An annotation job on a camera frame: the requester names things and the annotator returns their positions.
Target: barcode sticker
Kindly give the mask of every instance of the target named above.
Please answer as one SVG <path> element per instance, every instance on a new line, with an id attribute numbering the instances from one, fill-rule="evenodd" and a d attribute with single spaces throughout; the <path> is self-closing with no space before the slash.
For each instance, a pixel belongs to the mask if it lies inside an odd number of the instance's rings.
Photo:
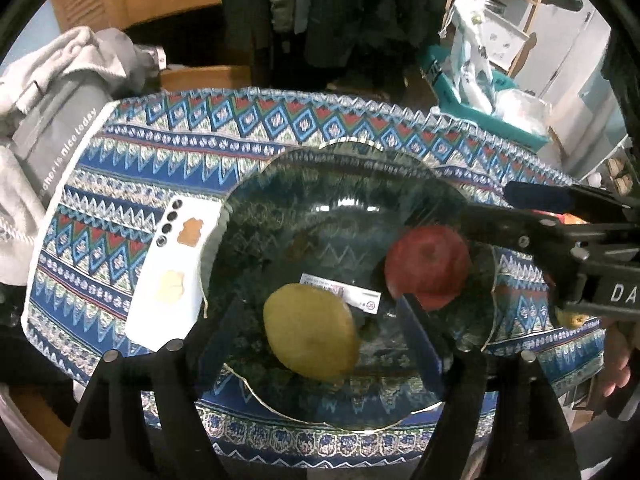
<path id="1" fill-rule="evenodd" d="M 300 276 L 300 283 L 302 285 L 324 288 L 324 290 L 328 290 L 330 293 L 342 298 L 345 303 L 359 308 L 368 314 L 376 314 L 380 306 L 380 293 L 375 290 L 368 290 L 366 288 L 360 288 L 359 286 L 348 285 L 347 283 L 334 282 L 334 280 L 327 280 L 307 274 L 306 272 Z"/>

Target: metal bolt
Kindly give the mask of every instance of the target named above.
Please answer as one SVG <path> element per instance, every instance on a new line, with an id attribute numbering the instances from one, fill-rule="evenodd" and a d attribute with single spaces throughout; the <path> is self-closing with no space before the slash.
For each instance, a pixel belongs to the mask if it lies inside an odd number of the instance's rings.
<path id="1" fill-rule="evenodd" d="M 520 357 L 522 357 L 524 362 L 529 364 L 536 360 L 536 355 L 531 350 L 523 350 L 520 352 Z"/>
<path id="2" fill-rule="evenodd" d="M 574 247 L 569 252 L 571 253 L 571 256 L 578 260 L 584 261 L 589 259 L 589 251 L 584 247 Z"/>
<path id="3" fill-rule="evenodd" d="M 105 363 L 113 363 L 118 358 L 119 354 L 120 352 L 118 352 L 117 350 L 107 350 L 102 358 L 104 359 Z"/>
<path id="4" fill-rule="evenodd" d="M 466 341 L 460 340 L 460 341 L 456 341 L 456 348 L 461 352 L 471 352 L 473 349 L 473 346 L 471 346 Z"/>
<path id="5" fill-rule="evenodd" d="M 183 346 L 184 341 L 182 341 L 182 339 L 171 339 L 171 341 L 166 344 L 166 349 L 169 352 L 177 352 Z"/>

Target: table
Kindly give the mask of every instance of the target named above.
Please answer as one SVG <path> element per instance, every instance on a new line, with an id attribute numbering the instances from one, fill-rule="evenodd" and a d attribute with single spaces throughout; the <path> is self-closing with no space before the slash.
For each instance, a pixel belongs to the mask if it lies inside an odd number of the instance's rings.
<path id="1" fill-rule="evenodd" d="M 467 121 L 331 94 L 256 88 L 155 94 L 108 105 L 98 120 L 47 211 L 22 317 L 29 341 L 82 384 L 111 348 L 125 356 L 147 352 L 127 339 L 124 325 L 156 222 L 176 192 L 220 200 L 288 147 L 346 138 L 407 150 L 476 202 L 505 205 L 502 186 L 510 180 L 572 183 Z M 557 392 L 596 373 L 604 342 L 599 320 L 554 329 L 546 285 L 530 256 L 500 248 L 495 256 L 494 330 L 486 350 L 534 350 Z M 490 432 L 495 404 L 496 395 L 487 394 L 478 438 Z M 143 393 L 143 407 L 148 423 L 158 425 L 153 393 Z M 197 409 L 217 452 L 329 468 L 414 458 L 440 415 L 438 408 L 414 413 L 376 432 L 293 423 L 231 373 Z"/>

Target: white phone case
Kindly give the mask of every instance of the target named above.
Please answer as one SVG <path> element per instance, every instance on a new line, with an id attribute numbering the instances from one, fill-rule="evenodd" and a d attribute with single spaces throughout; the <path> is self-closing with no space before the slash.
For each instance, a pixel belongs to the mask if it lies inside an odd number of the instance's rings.
<path id="1" fill-rule="evenodd" d="M 171 339 L 186 337 L 202 303 L 202 248 L 210 237 L 217 238 L 217 243 L 210 239 L 207 250 L 220 244 L 227 220 L 222 202 L 181 195 L 172 198 L 131 300 L 125 325 L 129 339 L 157 351 Z"/>

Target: tablecloth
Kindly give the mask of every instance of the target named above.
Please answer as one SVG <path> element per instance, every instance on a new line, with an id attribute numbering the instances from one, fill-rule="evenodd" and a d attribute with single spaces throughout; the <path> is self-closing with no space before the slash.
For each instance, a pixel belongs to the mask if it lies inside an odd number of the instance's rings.
<path id="1" fill-rule="evenodd" d="M 248 88 L 203 89 L 108 105 L 65 171 L 37 240 L 22 325 L 27 338 L 69 376 L 87 384 L 103 352 L 147 352 L 124 325 L 156 222 L 175 193 L 222 200 L 291 146 L 337 139 L 372 142 L 420 157 L 469 200 L 505 205 L 510 180 L 569 185 L 535 155 L 445 114 L 360 98 Z M 558 392 L 602 366 L 604 331 L 591 319 L 554 329 L 547 288 L 530 256 L 497 248 L 495 319 L 487 351 L 534 350 Z M 492 425 L 487 394 L 478 437 Z M 149 424 L 158 425 L 151 392 Z M 440 409 L 376 432 L 293 423 L 261 405 L 233 374 L 197 403 L 217 452 L 288 466 L 402 462 L 420 455 Z"/>

